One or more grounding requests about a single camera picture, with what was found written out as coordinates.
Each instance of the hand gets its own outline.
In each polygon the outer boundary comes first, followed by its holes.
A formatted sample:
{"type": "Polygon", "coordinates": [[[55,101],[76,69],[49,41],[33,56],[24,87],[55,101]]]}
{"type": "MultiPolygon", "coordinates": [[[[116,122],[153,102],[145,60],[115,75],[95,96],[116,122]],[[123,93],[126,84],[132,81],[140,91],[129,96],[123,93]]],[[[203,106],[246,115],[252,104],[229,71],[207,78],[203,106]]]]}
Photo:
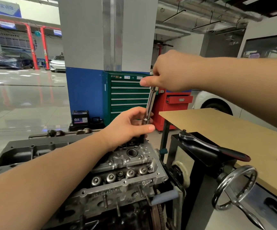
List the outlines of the hand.
{"type": "Polygon", "coordinates": [[[146,108],[139,106],[121,112],[106,128],[99,132],[108,143],[109,151],[113,151],[134,136],[155,130],[152,124],[141,125],[141,119],[143,119],[145,112],[146,108]]]}
{"type": "Polygon", "coordinates": [[[144,77],[141,86],[158,86],[170,91],[200,89],[207,58],[169,50],[159,55],[153,66],[153,76],[144,77]]]}

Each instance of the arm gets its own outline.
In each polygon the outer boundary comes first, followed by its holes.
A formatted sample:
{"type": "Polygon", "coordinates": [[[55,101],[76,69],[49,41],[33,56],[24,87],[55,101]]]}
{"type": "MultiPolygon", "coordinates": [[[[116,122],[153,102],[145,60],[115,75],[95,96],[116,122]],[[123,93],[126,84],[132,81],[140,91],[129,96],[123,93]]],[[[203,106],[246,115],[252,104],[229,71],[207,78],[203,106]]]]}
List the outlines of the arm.
{"type": "Polygon", "coordinates": [[[175,50],[160,55],[142,86],[201,89],[277,127],[277,59],[203,58],[175,50]]]}
{"type": "Polygon", "coordinates": [[[102,131],[0,174],[0,229],[40,229],[105,153],[155,129],[137,126],[144,112],[125,111],[102,131]]]}

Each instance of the workbench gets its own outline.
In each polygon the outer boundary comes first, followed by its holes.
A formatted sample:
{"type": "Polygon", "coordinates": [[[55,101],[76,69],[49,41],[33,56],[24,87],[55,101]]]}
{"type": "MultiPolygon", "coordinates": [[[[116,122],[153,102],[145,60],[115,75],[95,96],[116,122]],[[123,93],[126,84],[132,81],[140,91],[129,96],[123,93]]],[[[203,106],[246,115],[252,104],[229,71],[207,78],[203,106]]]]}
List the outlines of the workbench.
{"type": "Polygon", "coordinates": [[[160,149],[166,148],[170,124],[199,132],[219,146],[243,152],[258,170],[257,183],[277,196],[277,132],[212,108],[159,112],[165,119],[160,149]]]}

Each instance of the white car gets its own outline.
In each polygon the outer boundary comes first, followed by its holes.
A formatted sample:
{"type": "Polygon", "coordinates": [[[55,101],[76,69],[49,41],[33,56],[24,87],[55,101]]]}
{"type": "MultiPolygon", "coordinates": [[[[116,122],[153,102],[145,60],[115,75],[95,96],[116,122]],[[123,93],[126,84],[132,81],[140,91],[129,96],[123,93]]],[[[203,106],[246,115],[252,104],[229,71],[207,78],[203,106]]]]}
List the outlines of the white car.
{"type": "Polygon", "coordinates": [[[277,131],[276,127],[265,122],[264,120],[261,120],[258,117],[250,114],[248,111],[238,107],[237,105],[206,91],[201,91],[197,95],[194,106],[192,107],[192,109],[201,108],[213,108],[229,115],[233,115],[237,118],[245,119],[260,126],[277,131]]]}
{"type": "Polygon", "coordinates": [[[49,62],[51,72],[65,71],[65,59],[64,56],[55,56],[53,60],[49,62]]]}

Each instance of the person's left hand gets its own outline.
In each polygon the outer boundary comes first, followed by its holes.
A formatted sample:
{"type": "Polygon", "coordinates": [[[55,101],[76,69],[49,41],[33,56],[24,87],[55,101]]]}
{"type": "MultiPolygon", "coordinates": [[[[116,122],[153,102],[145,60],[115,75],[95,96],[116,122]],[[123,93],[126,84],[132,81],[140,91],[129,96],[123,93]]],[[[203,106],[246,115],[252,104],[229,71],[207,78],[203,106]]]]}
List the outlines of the person's left hand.
{"type": "Polygon", "coordinates": [[[145,112],[146,108],[140,106],[121,112],[106,128],[99,132],[108,143],[110,151],[134,136],[140,136],[155,130],[152,124],[141,125],[141,119],[143,119],[145,112]]]}

